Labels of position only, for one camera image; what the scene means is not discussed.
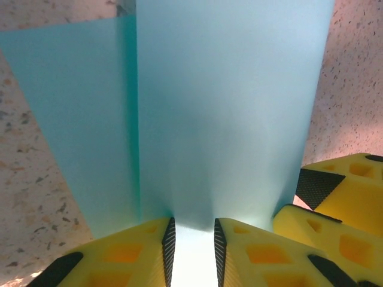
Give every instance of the blue board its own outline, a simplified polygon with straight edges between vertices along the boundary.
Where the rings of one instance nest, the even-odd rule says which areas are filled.
[[[0,33],[95,237],[139,221],[135,17]]]
[[[269,229],[293,201],[333,0],[136,8],[143,218]]]

